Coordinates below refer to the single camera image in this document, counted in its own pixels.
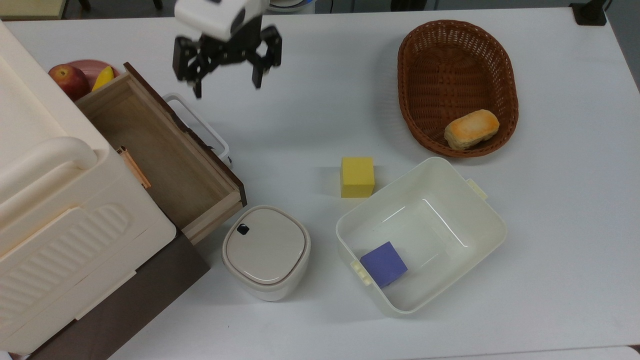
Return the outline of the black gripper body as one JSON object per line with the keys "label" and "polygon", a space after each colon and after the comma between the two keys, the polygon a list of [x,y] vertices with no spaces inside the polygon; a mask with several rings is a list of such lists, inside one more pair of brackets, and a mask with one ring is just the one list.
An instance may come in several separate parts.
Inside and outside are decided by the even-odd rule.
{"label": "black gripper body", "polygon": [[262,15],[252,18],[227,40],[203,33],[199,38],[199,68],[239,64],[245,60],[258,68],[266,68],[266,61],[258,55],[262,20]]}

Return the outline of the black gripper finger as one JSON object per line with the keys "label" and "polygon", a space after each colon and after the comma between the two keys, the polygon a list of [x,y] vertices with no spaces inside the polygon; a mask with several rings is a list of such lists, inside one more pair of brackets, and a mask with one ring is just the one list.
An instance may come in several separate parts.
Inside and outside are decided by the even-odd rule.
{"label": "black gripper finger", "polygon": [[262,87],[263,76],[269,73],[271,68],[279,68],[282,64],[282,36],[275,25],[270,25],[261,30],[258,46],[266,45],[265,53],[260,55],[258,50],[250,52],[250,63],[253,65],[252,82],[254,88]]}
{"label": "black gripper finger", "polygon": [[197,100],[202,98],[202,80],[208,75],[210,60],[202,52],[201,39],[177,36],[174,39],[172,67],[179,82],[192,88]]}

